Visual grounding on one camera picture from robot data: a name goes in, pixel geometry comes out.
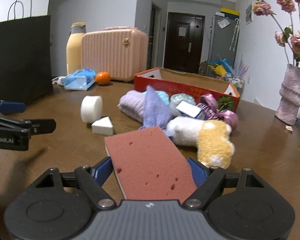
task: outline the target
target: orange fruit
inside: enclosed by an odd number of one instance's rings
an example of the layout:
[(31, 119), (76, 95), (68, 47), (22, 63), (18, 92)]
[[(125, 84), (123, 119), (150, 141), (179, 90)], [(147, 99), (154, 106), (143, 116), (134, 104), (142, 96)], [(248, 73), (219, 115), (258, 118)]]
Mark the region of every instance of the orange fruit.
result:
[(110, 80), (111, 80), (111, 77), (110, 77), (109, 72), (103, 71), (103, 72), (99, 72), (96, 75), (96, 82), (100, 86), (109, 84)]

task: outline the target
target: open box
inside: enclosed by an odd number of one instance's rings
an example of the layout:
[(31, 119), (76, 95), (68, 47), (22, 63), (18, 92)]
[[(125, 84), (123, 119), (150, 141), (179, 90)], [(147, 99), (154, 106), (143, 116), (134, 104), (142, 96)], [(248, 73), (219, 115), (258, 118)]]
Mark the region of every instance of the open box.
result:
[(167, 92), (169, 96), (179, 93), (191, 95), (196, 102), (200, 96), (212, 94), (218, 102), (219, 110), (236, 111), (240, 100), (232, 83), (166, 68), (153, 68), (135, 74), (135, 90), (144, 92), (149, 85), (155, 90)]

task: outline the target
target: yellow thermos bottle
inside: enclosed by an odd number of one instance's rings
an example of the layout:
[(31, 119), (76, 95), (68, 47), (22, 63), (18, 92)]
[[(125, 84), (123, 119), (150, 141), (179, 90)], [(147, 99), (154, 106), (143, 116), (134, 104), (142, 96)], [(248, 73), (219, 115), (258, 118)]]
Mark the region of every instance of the yellow thermos bottle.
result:
[(66, 47), (67, 74), (81, 69), (81, 40), (86, 33), (86, 23), (72, 24), (70, 37)]

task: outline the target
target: wooden table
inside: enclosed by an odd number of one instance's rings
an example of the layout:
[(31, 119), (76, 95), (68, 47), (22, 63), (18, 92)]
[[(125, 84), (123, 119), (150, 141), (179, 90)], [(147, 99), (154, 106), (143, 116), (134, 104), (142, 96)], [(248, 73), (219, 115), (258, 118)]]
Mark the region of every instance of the wooden table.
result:
[[(140, 124), (117, 108), (121, 96), (133, 89), (132, 84), (112, 83), (95, 86), (90, 91), (65, 91), (54, 87), (12, 118), (54, 118), (57, 128), (52, 134), (33, 136), (30, 150), (0, 150), (0, 237), (10, 239), (3, 225), (5, 207), (21, 191), (50, 167), (61, 172), (73, 171), (84, 164), (95, 165), (106, 156), (104, 137), (91, 132), (81, 121), (80, 106), (86, 95), (101, 95), (103, 115), (108, 115), (116, 134), (137, 130)], [(285, 130), (274, 111), (245, 101), (239, 103), (239, 126), (231, 134), (236, 152), (230, 172), (250, 167), (270, 183), (294, 207), (296, 221), (290, 240), (300, 240), (300, 129)], [(195, 148), (179, 147), (185, 157), (196, 157)], [(117, 201), (122, 194), (112, 175), (104, 189)]]

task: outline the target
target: pink suitcase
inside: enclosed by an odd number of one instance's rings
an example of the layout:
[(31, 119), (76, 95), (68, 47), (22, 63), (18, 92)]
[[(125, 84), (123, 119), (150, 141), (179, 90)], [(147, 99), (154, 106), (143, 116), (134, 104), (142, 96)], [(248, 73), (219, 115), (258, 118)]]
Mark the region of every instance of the pink suitcase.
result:
[(146, 70), (148, 35), (132, 27), (111, 27), (82, 38), (81, 66), (107, 71), (113, 80), (131, 81)]

